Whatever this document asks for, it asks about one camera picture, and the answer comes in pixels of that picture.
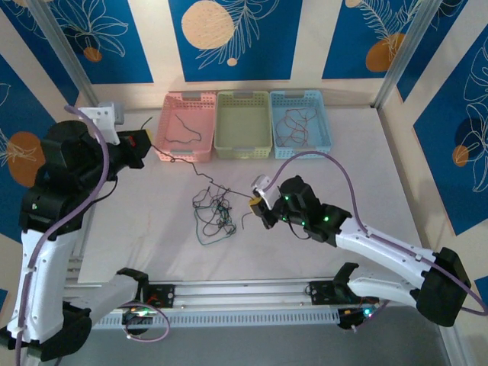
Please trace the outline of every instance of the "basket handle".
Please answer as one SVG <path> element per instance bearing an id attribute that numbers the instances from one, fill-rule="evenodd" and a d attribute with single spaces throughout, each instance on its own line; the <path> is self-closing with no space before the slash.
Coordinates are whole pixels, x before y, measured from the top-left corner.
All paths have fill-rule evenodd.
<path id="1" fill-rule="evenodd" d="M 171 155 L 193 155 L 193 150 L 169 150 Z"/>
<path id="2" fill-rule="evenodd" d="M 201 93 L 199 91 L 183 91 L 181 99 L 183 101 L 201 101 Z"/>
<path id="3" fill-rule="evenodd" d="M 254 151 L 255 147 L 234 147 L 233 151 L 241 152 L 241 153 L 246 153 L 246 152 L 251 152 Z"/>
<path id="4" fill-rule="evenodd" d="M 246 90 L 239 90 L 239 91 L 235 91 L 234 92 L 234 98 L 236 99 L 244 99 L 244 98 L 252 98 L 254 97 L 254 93 L 250 90 L 246 91 Z"/>
<path id="5" fill-rule="evenodd" d="M 303 90 L 286 90 L 284 92 L 284 97 L 285 98 L 304 98 L 305 97 L 305 91 Z"/>
<path id="6" fill-rule="evenodd" d="M 303 151 L 314 151 L 316 149 L 315 146 L 307 146 L 307 147 L 295 147 L 293 149 L 294 153 L 302 153 Z"/>

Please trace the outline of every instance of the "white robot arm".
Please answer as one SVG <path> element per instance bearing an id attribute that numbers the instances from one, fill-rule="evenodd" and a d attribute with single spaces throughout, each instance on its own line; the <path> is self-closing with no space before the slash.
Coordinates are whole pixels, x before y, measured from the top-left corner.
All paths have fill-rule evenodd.
<path id="1" fill-rule="evenodd" d="M 63 302 L 69 257 L 83 215 L 89 209 L 87 206 L 76 214 L 77 207 L 92 195 L 104 168 L 108 170 L 107 180 L 116 181 L 124 167 L 141 169 L 142 159 L 151 147 L 145 130 L 115 131 L 114 125 L 123 122 L 120 105 L 81 109 L 100 127 L 100 138 L 108 141 L 108 159 L 104 159 L 101 146 L 81 121 L 55 124 L 41 141 L 46 164 L 37 172 L 35 184 L 21 204 L 23 261 L 18 298 L 11 321 L 0 329 L 0 341 L 8 348 L 17 343 L 18 349 L 21 341 L 41 361 L 76 352 L 92 325 L 103 316 L 125 303 L 147 301 L 148 297 L 148 276 L 123 268 L 89 297 Z M 69 216 L 71 220 L 60 223 L 43 241 L 55 223 Z"/>
<path id="2" fill-rule="evenodd" d="M 346 263 L 331 284 L 335 294 L 329 291 L 327 296 L 315 296 L 319 298 L 317 303 L 326 297 L 341 303 L 377 297 L 416 307 L 441 326 L 454 325 L 467 293 L 425 262 L 435 263 L 470 287 L 455 252 L 443 248 L 434 253 L 363 226 L 348 211 L 321 204 L 300 176 L 286 180 L 280 187 L 270 184 L 269 177 L 259 176 L 252 185 L 255 198 L 249 202 L 267 229 L 279 221 L 301 226 L 311 239 L 356 252 L 389 270 L 379 273 Z M 321 288 L 314 290 L 319 295 L 324 292 Z"/>

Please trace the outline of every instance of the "pink basket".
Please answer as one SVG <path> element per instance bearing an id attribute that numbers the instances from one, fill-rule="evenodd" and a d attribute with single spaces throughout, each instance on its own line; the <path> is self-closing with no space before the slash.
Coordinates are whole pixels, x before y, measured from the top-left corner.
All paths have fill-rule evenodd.
<path id="1" fill-rule="evenodd" d="M 215 93 L 168 93 L 159 119 L 156 147 L 174 158 L 189 162 L 210 161 L 216 104 Z M 172 159 L 156 153 L 163 162 Z"/>

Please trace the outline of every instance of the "light blue basket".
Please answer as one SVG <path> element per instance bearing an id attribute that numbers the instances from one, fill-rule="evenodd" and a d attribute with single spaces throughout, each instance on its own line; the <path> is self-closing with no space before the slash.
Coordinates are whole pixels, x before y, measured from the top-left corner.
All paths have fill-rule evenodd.
<path id="1" fill-rule="evenodd" d="M 270 103 L 276 159 L 288 159 L 309 150 L 330 151 L 329 118 L 319 90 L 272 91 Z M 298 159 L 321 157 L 305 155 Z"/>

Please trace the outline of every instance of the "metal pole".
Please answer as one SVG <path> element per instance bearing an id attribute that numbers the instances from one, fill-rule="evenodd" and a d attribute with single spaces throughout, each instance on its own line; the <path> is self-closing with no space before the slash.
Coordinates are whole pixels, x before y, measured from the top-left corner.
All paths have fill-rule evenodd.
<path id="1" fill-rule="evenodd" d="M 48 3 L 43 0 L 25 0 L 29 11 L 34 17 L 34 20 L 43 31 L 47 41 L 53 48 L 59 61 L 62 63 L 69 77 L 76 85 L 76 88 L 83 94 L 85 100 L 90 107 L 98 106 L 98 99 L 92 89 L 92 84 L 75 55 L 73 49 L 69 45 L 63 30 L 54 18 L 53 13 L 49 9 Z"/>
<path id="2" fill-rule="evenodd" d="M 378 95 L 374 99 L 373 106 L 381 109 L 386 103 L 390 93 L 397 86 L 402 74 L 405 72 L 413 54 L 415 53 L 425 32 L 429 28 L 435 13 L 438 11 L 443 0 L 417 0 L 422 2 L 419 12 L 414 17 L 405 40 L 402 42 L 400 49 L 396 53 L 390 68 L 384 78 Z"/>

